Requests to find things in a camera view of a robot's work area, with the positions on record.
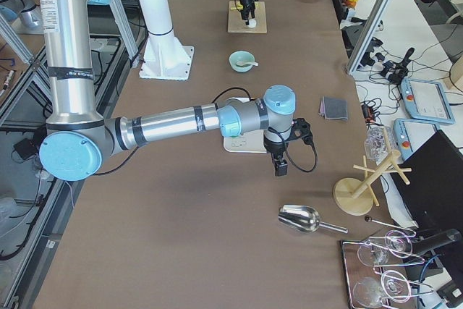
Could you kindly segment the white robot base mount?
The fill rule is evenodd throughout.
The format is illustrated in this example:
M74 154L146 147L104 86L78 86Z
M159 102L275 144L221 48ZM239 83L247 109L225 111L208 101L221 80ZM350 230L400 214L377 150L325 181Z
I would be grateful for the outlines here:
M187 80L194 48L182 45L175 36L168 0L139 1L148 31L140 77Z

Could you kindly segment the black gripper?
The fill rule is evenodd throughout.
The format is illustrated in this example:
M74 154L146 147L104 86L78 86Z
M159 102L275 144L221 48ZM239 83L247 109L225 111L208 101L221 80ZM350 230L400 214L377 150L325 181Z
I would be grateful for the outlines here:
M282 157L284 155L285 145L293 138L292 131L288 129L285 132L271 132L271 129L265 130L263 133L263 144L265 149L274 157ZM287 175L288 163L283 159L276 159L274 162L275 176L282 177Z
M255 2L259 0L239 0L242 5L242 11L240 12L243 21L248 21L249 17L255 19Z

